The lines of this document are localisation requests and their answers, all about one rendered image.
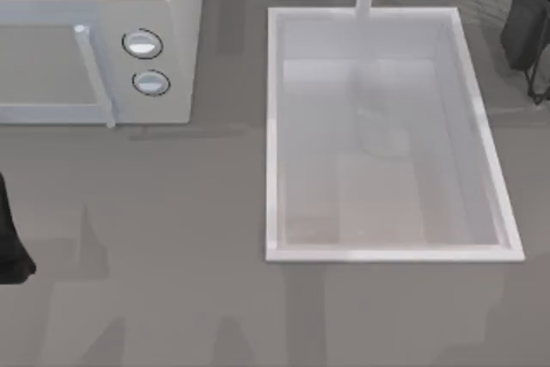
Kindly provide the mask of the white sink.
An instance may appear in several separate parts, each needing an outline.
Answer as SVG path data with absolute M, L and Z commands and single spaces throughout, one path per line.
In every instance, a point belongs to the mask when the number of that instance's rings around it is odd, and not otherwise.
M 459 11 L 272 7 L 269 262 L 525 259 Z

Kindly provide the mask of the small microwave knob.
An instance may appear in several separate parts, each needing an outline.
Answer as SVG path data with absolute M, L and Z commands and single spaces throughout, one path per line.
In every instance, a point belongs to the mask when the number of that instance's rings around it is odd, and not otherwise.
M 171 88 L 170 79 L 159 70 L 135 73 L 131 83 L 137 92 L 152 97 L 165 95 Z

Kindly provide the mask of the pale microwave oven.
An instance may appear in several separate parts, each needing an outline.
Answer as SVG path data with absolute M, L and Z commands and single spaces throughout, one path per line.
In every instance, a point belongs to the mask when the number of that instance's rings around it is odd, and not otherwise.
M 106 47 L 109 89 L 118 125 L 185 124 L 191 117 L 203 0 L 63 0 L 97 5 Z M 162 53 L 148 60 L 130 56 L 121 39 L 139 28 L 158 34 Z M 137 92 L 135 73 L 159 70 L 170 90 L 152 97 Z

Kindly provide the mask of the large microwave knob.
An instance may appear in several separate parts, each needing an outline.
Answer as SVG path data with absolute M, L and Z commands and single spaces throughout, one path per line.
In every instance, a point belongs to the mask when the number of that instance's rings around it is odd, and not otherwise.
M 161 37 L 145 28 L 124 34 L 121 43 L 130 56 L 142 60 L 154 59 L 163 51 Z

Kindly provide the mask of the microwave oven door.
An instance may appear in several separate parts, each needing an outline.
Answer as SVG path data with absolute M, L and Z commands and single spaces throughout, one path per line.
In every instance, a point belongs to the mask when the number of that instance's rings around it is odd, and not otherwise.
M 0 0 L 0 125 L 106 125 L 75 39 L 77 24 L 90 27 L 113 103 L 96 4 Z M 114 103 L 113 113 L 116 120 Z

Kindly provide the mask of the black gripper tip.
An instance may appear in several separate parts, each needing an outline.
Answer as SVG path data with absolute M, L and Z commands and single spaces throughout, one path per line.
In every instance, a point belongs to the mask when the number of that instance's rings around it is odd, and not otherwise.
M 36 270 L 16 231 L 5 179 L 0 172 L 0 285 L 24 284 Z

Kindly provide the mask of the black stand with thin legs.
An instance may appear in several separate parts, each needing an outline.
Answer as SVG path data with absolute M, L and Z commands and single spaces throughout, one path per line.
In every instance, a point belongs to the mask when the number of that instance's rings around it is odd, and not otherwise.
M 525 75 L 527 96 L 535 105 L 550 101 L 550 84 L 535 90 L 542 53 L 550 46 L 550 0 L 511 0 L 500 42 L 509 67 Z

